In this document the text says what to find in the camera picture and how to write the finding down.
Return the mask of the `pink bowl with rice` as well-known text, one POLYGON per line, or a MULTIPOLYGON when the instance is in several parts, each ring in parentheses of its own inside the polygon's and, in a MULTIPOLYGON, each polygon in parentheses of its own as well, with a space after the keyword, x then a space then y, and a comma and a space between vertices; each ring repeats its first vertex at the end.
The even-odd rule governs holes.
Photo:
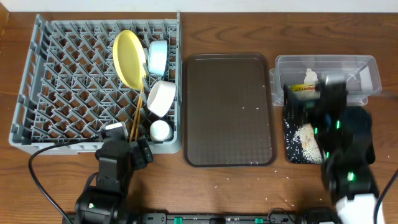
POLYGON ((165 116, 174 101, 176 88, 173 82, 158 81, 149 93, 148 110, 160 118, 165 116))

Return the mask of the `white tissue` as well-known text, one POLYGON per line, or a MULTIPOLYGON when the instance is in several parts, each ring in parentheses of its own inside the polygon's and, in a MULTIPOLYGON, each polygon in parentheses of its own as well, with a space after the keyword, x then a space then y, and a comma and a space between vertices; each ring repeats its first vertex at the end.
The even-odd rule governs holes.
POLYGON ((304 78, 304 84, 314 85, 318 82, 317 73, 314 72, 311 68, 308 68, 304 78))

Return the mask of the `yellow plate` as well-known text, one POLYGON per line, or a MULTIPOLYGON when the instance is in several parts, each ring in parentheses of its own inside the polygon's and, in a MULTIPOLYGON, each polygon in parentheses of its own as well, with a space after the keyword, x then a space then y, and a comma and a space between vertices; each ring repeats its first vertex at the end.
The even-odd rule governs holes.
POLYGON ((116 73, 129 88, 139 90, 146 77, 146 56, 141 41, 131 30, 120 32, 113 44, 113 62, 116 73))

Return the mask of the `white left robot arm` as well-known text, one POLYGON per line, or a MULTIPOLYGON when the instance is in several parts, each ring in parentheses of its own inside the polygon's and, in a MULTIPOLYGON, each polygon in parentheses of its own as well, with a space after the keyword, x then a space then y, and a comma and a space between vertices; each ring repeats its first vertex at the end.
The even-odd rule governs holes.
POLYGON ((142 217, 127 206, 135 170, 153 161, 144 138, 131 145, 122 131, 102 131, 103 142, 95 152, 99 171, 92 174, 75 204, 73 223, 142 223, 142 217))

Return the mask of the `green snack wrapper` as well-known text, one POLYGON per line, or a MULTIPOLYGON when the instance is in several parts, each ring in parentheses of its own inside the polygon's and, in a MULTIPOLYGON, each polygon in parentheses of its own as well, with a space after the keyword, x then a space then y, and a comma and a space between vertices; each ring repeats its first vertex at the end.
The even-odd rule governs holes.
POLYGON ((316 84, 295 84, 289 86, 289 88, 292 91, 315 91, 316 90, 316 84))

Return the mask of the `white cup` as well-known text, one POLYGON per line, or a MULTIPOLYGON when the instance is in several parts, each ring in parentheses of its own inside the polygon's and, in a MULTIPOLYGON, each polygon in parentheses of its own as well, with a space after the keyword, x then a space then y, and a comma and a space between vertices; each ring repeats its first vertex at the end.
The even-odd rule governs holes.
POLYGON ((173 138, 171 126, 163 120, 153 122, 150 126, 150 138, 154 142, 171 140, 173 138))

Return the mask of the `light blue bowl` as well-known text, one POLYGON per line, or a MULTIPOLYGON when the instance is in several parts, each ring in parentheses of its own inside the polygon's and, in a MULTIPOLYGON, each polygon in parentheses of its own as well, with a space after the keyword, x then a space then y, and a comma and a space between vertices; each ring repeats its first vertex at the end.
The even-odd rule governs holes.
POLYGON ((168 45, 166 40, 153 41, 149 46, 149 72, 162 77, 167 63, 168 45))

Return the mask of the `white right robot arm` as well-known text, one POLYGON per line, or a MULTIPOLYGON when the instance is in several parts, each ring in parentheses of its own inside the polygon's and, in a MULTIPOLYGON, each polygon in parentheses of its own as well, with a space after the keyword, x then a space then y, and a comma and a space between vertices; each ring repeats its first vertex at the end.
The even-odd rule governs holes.
POLYGON ((323 185, 335 206, 335 223, 385 223, 382 194, 370 165, 376 160, 372 117, 347 103, 345 82, 318 82, 310 91, 284 86, 284 118, 309 124, 321 156, 323 185))

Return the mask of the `wooden chopstick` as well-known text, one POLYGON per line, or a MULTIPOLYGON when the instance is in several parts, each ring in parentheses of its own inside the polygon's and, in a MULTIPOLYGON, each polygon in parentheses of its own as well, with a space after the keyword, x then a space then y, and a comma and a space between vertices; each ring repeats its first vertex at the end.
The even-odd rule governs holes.
POLYGON ((138 139, 138 135, 139 135, 139 126, 140 126, 140 122, 141 122, 141 109, 143 106, 143 98, 145 95, 145 86, 142 86, 141 92, 140 92, 140 96, 139 96, 139 102, 137 105, 137 111, 136 111, 136 124, 135 124, 135 129, 134 129, 134 140, 137 141, 138 139))
POLYGON ((136 106, 136 110, 135 110, 135 112, 134 112, 134 119, 133 119, 133 124, 132 124, 132 129, 131 129, 130 137, 129 137, 129 142, 132 141, 133 135, 134 135, 134 131, 135 131, 135 129, 136 129, 136 124, 137 124, 137 120, 138 120, 138 117, 139 117, 139 112, 140 112, 141 104, 142 104, 142 95, 143 95, 143 92, 144 92, 144 85, 142 86, 142 88, 141 88, 141 90, 140 90, 140 93, 139 93, 139 99, 138 99, 138 103, 137 103, 137 106, 136 106))

